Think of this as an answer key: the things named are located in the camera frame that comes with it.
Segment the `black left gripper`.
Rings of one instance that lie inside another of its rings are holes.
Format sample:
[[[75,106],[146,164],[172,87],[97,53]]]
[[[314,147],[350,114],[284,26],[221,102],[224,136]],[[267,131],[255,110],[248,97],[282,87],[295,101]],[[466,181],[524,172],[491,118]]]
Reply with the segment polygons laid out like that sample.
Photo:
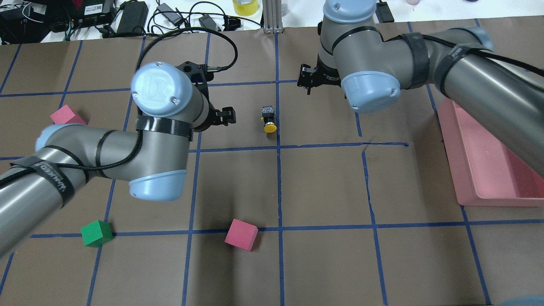
[[[206,65],[183,62],[176,68],[189,78],[198,91],[193,95],[200,101],[196,111],[197,116],[193,120],[194,127],[211,127],[236,123],[236,112],[233,107],[224,107],[220,111],[210,103],[207,81],[213,79],[213,74],[207,72]]]

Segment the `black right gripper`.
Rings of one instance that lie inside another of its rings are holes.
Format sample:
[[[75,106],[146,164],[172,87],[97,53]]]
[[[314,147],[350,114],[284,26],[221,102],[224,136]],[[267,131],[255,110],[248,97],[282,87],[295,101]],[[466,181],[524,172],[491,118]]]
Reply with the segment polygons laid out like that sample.
[[[335,68],[328,67],[325,64],[317,64],[315,68],[311,68],[307,64],[301,64],[300,66],[297,86],[305,88],[307,95],[311,95],[312,88],[321,85],[340,87],[340,83],[340,75]]]

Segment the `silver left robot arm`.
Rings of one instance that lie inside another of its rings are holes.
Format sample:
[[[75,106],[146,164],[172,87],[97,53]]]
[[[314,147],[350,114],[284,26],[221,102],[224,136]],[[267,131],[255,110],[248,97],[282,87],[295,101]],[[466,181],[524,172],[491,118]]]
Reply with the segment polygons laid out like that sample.
[[[236,122],[233,107],[217,110],[210,103],[209,78],[193,62],[151,62],[136,70],[131,83],[141,110],[134,133],[81,124],[45,128],[35,153],[16,159],[1,176],[1,258],[95,177],[128,182],[136,199],[180,198],[193,134]]]

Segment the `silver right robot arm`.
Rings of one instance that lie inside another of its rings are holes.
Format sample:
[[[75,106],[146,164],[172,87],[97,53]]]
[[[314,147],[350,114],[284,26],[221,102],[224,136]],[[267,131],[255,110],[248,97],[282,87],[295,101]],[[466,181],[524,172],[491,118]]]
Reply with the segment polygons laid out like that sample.
[[[327,0],[317,64],[301,65],[298,87],[340,86],[354,112],[373,113],[433,84],[542,176],[542,68],[496,54],[480,27],[384,40],[376,9],[375,0]]]

